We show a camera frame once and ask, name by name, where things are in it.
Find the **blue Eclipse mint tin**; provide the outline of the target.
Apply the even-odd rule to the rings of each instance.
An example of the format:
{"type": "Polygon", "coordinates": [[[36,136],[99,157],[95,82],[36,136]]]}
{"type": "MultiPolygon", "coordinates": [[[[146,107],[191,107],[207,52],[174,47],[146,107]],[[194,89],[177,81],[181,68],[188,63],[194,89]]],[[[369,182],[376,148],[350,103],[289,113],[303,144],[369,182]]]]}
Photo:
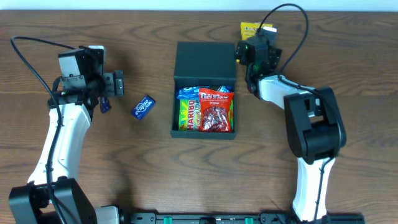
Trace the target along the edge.
{"type": "Polygon", "coordinates": [[[149,111],[154,107],[155,100],[149,95],[143,97],[143,99],[138,102],[138,104],[132,109],[131,114],[138,120],[142,120],[149,113],[149,111]]]}

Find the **Haribo gummy worms bag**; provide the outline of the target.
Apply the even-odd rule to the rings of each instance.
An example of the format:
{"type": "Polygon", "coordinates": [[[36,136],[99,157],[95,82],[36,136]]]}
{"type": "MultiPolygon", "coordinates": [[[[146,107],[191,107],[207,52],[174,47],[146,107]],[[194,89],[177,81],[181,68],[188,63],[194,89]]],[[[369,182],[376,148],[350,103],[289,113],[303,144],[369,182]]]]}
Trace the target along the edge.
{"type": "Polygon", "coordinates": [[[201,108],[200,100],[180,100],[178,116],[179,131],[200,131],[201,108]]]}

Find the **yellow snack bag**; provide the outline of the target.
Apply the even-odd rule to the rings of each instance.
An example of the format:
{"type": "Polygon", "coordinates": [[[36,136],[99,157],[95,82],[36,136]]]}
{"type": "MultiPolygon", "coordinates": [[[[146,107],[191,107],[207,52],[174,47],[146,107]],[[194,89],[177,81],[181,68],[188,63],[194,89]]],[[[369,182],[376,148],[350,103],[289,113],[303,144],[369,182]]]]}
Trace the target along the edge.
{"type": "MultiPolygon", "coordinates": [[[[253,37],[260,26],[260,22],[241,22],[241,40],[246,40],[253,37]]],[[[262,29],[271,32],[277,32],[277,29],[272,24],[263,24],[262,29]]]]}

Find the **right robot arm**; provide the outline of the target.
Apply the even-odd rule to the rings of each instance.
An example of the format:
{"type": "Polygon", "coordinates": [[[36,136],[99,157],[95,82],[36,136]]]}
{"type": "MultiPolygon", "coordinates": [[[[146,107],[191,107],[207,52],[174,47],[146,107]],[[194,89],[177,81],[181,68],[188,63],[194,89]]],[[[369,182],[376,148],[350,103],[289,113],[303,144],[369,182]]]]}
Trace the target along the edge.
{"type": "Polygon", "coordinates": [[[234,57],[246,66],[248,91],[284,110],[287,140],[298,166],[292,221],[329,223],[328,178],[346,141],[341,115],[331,88],[303,86],[276,71],[281,52],[269,34],[256,34],[238,42],[234,57]]]}

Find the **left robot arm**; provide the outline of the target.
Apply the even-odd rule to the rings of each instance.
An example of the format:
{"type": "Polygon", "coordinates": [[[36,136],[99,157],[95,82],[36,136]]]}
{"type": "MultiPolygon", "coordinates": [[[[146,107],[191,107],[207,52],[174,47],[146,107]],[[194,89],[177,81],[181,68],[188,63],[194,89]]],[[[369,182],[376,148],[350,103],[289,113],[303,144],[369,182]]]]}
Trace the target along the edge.
{"type": "Polygon", "coordinates": [[[123,72],[104,72],[102,45],[67,48],[61,76],[49,88],[50,124],[27,184],[14,187],[9,206],[17,223],[122,223],[115,205],[95,208],[78,184],[83,141],[97,105],[124,94],[123,72]]]}

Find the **red snack bag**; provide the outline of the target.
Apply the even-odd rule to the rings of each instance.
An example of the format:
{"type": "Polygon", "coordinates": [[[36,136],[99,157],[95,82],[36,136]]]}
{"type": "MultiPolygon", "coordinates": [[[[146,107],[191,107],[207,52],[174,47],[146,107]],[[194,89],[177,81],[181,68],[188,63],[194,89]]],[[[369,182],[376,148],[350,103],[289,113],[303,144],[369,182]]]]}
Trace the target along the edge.
{"type": "Polygon", "coordinates": [[[233,92],[220,92],[208,88],[200,88],[199,93],[201,108],[200,131],[230,133],[233,120],[233,92]]]}

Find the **blue Oreo cookie pack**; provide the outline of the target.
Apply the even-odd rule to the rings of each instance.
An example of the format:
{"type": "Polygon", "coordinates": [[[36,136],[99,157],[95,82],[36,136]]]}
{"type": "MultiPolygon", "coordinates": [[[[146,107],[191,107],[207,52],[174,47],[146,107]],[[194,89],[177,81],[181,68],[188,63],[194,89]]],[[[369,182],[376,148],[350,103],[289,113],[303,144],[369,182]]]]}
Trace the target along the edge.
{"type": "Polygon", "coordinates": [[[176,93],[176,98],[179,100],[197,100],[199,99],[199,91],[201,88],[206,88],[222,93],[233,92],[233,87],[229,85],[213,85],[213,86],[193,86],[179,88],[176,93]]]}

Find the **dark blue candy bar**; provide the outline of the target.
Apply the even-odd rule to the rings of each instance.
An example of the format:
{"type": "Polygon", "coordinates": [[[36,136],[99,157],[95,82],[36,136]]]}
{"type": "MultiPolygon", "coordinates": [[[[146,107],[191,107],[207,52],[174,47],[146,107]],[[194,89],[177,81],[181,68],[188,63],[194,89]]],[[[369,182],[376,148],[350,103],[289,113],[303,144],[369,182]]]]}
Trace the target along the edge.
{"type": "Polygon", "coordinates": [[[100,102],[100,111],[103,114],[107,113],[111,109],[111,105],[110,105],[108,97],[105,97],[105,96],[100,97],[99,102],[100,102]]]}

